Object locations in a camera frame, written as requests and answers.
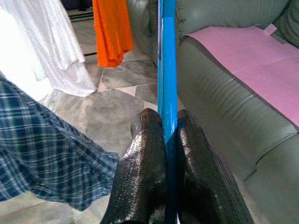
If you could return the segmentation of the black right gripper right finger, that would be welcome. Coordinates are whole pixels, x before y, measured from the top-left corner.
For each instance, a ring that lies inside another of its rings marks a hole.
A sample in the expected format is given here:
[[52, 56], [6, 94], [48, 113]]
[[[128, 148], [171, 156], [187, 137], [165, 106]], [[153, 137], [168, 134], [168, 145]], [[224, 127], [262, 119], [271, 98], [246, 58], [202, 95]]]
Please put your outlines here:
[[178, 112], [177, 138], [180, 223], [252, 224], [228, 164], [186, 109]]

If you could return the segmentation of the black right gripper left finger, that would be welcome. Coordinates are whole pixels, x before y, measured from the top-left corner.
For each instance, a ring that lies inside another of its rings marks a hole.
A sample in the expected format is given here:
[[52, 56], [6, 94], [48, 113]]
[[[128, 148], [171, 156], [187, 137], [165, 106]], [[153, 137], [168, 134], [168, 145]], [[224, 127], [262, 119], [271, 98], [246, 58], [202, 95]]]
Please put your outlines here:
[[159, 114], [146, 108], [131, 122], [103, 224], [162, 224], [166, 201], [165, 145]]

